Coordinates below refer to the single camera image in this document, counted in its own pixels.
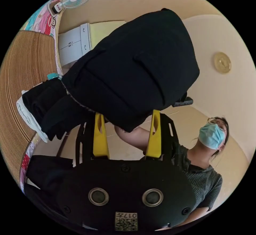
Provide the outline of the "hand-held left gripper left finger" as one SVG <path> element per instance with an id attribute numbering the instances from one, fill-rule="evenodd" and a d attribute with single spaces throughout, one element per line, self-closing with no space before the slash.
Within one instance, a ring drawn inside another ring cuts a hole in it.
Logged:
<path id="1" fill-rule="evenodd" d="M 96 113 L 93 139 L 94 157 L 109 157 L 105 120 L 102 114 Z"/>

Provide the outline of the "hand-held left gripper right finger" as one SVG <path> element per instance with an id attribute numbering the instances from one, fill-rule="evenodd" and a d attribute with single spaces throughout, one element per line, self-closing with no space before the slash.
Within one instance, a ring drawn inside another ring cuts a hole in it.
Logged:
<path id="1" fill-rule="evenodd" d="M 160 158 L 161 156 L 161 119 L 160 111 L 154 110 L 151 119 L 149 141 L 146 157 Z"/>

